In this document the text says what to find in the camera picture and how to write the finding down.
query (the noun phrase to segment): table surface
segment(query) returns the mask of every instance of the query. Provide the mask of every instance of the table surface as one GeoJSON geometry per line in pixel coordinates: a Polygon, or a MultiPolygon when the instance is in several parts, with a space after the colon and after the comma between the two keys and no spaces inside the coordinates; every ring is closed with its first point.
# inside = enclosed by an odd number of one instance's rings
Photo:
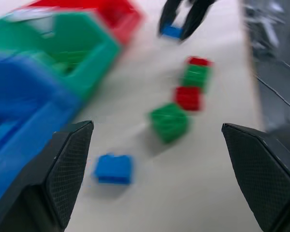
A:
{"type": "MultiPolygon", "coordinates": [[[[0,16],[30,0],[0,0],[0,16]]],[[[183,44],[157,37],[165,0],[138,0],[145,21],[75,119],[94,120],[83,185],[66,232],[260,232],[232,169],[224,122],[261,128],[238,0],[220,0],[183,44]],[[189,133],[163,145],[148,113],[170,102],[188,56],[215,64],[204,111],[189,133]],[[90,177],[98,156],[134,157],[134,183],[99,186],[90,177]]],[[[182,6],[178,21],[188,8],[182,6]]]]}

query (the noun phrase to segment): blue block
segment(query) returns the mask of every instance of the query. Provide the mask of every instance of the blue block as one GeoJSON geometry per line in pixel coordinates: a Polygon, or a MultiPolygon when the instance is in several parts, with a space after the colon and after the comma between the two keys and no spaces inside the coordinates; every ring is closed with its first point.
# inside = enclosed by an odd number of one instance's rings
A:
{"type": "Polygon", "coordinates": [[[99,183],[129,185],[132,175],[132,157],[107,154],[98,159],[93,176],[99,183]]]}
{"type": "Polygon", "coordinates": [[[82,101],[21,54],[0,54],[0,199],[82,101]]]}
{"type": "Polygon", "coordinates": [[[172,25],[166,25],[163,29],[162,29],[162,34],[165,36],[169,36],[172,38],[180,38],[180,35],[182,33],[182,29],[178,28],[178,27],[174,27],[172,25]]]}

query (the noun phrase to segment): red block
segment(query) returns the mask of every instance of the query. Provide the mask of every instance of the red block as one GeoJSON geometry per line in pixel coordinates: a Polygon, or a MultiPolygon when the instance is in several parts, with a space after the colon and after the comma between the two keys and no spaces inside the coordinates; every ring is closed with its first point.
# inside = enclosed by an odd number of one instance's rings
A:
{"type": "Polygon", "coordinates": [[[29,5],[42,6],[92,11],[123,45],[131,40],[143,18],[129,0],[40,0],[29,5]]]}
{"type": "Polygon", "coordinates": [[[198,87],[177,87],[174,101],[184,110],[199,111],[202,109],[202,95],[198,87]]]}
{"type": "Polygon", "coordinates": [[[198,66],[211,66],[212,62],[207,59],[202,59],[199,57],[188,57],[188,64],[198,65],[198,66]]]}

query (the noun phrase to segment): building block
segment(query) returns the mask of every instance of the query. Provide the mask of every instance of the building block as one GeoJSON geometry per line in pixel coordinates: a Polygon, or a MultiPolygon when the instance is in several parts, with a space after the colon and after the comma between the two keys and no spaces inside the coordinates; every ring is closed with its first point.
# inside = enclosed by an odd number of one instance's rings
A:
{"type": "Polygon", "coordinates": [[[203,58],[199,58],[199,57],[188,57],[188,64],[191,65],[198,65],[198,66],[212,66],[212,62],[207,60],[207,59],[203,59],[203,58]]]}
{"type": "Polygon", "coordinates": [[[0,55],[0,198],[83,102],[28,57],[0,55]]]}
{"type": "Polygon", "coordinates": [[[132,166],[131,156],[107,154],[99,157],[93,176],[99,183],[129,185],[132,166]]]}
{"type": "Polygon", "coordinates": [[[129,0],[40,0],[28,7],[55,6],[59,10],[91,11],[123,45],[132,39],[143,19],[140,11],[129,0]]]}
{"type": "Polygon", "coordinates": [[[199,111],[202,109],[202,95],[199,87],[178,87],[174,101],[184,110],[199,111]]]}
{"type": "Polygon", "coordinates": [[[182,79],[182,86],[199,87],[206,92],[206,84],[209,76],[209,68],[206,66],[188,65],[185,76],[182,79]]]}
{"type": "Polygon", "coordinates": [[[119,55],[120,45],[88,12],[60,12],[53,16],[51,36],[29,21],[0,19],[0,51],[30,56],[84,101],[98,87],[119,55]]]}
{"type": "Polygon", "coordinates": [[[162,34],[168,37],[179,39],[182,33],[182,29],[172,26],[172,25],[165,25],[162,29],[162,34]]]}
{"type": "Polygon", "coordinates": [[[149,115],[153,129],[164,143],[170,143],[188,130],[187,114],[175,103],[167,104],[149,115]]]}

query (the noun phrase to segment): green block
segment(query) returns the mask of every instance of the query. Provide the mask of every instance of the green block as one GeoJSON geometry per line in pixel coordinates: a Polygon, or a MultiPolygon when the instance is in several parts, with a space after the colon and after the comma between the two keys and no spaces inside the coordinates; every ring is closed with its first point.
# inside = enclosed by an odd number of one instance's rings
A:
{"type": "Polygon", "coordinates": [[[29,54],[87,100],[119,55],[120,45],[90,12],[58,12],[53,20],[53,33],[43,35],[28,21],[0,19],[0,51],[29,54]]]}
{"type": "Polygon", "coordinates": [[[153,129],[161,140],[170,143],[188,130],[189,119],[187,114],[175,103],[167,104],[150,113],[153,129]]]}
{"type": "Polygon", "coordinates": [[[206,66],[188,65],[182,80],[183,86],[197,86],[202,92],[206,92],[210,68],[206,66]]]}

